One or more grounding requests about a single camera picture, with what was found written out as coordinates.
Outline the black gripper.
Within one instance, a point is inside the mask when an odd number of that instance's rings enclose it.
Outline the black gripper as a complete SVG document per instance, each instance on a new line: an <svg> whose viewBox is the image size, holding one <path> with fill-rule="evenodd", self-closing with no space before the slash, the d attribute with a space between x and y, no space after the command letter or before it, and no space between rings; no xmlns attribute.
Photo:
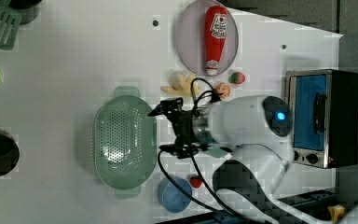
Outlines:
<svg viewBox="0 0 358 224"><path fill-rule="evenodd" d="M199 153L197 147L208 147L194 134L192 126L194 112L182 110L183 102L182 97L167 98L147 114L148 117L167 116L167 119L172 124L176 138L174 144L161 145L159 149L177 159L191 158Z"/></svg>

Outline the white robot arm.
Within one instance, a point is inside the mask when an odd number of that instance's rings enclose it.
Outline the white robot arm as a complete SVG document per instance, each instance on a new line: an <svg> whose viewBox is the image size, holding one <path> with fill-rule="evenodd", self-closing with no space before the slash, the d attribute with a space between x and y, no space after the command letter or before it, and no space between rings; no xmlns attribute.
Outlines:
<svg viewBox="0 0 358 224"><path fill-rule="evenodd" d="M222 149L230 154L212 174L212 195L231 215L258 224L358 224L358 205L341 220L320 220L274 196L293 162L290 139L293 115L275 96L242 96L223 101L212 96L186 111L183 99L169 98L148 113L163 115L176 139L160 149L179 159L199 151Z"/></svg>

